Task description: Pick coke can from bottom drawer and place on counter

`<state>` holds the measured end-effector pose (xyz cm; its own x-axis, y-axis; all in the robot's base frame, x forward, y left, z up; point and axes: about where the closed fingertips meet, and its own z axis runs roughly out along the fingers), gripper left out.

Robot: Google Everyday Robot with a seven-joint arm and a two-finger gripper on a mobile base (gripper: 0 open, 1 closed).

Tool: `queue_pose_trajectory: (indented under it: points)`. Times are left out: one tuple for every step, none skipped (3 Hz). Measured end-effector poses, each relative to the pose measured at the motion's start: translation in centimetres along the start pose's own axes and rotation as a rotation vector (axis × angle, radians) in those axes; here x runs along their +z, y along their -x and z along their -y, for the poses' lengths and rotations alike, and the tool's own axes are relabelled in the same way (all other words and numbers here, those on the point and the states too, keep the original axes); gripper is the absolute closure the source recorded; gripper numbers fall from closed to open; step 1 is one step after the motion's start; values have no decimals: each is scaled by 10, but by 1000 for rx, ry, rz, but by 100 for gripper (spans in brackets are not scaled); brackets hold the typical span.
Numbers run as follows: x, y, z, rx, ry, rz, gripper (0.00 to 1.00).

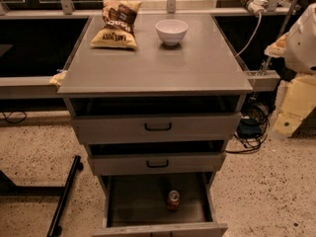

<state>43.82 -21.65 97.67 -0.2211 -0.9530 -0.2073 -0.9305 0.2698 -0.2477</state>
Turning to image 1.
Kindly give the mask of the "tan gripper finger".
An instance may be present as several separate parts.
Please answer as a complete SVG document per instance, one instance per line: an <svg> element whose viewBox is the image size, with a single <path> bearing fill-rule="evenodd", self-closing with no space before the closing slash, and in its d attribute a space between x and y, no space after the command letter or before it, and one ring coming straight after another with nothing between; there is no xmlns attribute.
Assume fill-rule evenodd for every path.
<svg viewBox="0 0 316 237"><path fill-rule="evenodd" d="M269 57L279 58L286 56L286 43L288 34L279 37L275 42L268 45L265 49L265 55Z"/></svg>

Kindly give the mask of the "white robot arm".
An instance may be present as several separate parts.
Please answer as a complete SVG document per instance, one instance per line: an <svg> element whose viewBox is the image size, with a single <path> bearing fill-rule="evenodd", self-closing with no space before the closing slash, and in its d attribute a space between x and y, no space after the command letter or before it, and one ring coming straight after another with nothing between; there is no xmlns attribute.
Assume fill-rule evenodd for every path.
<svg viewBox="0 0 316 237"><path fill-rule="evenodd" d="M290 30L265 49L269 57L282 57L296 73L278 87L273 132L290 137L316 108L316 4L307 7Z"/></svg>

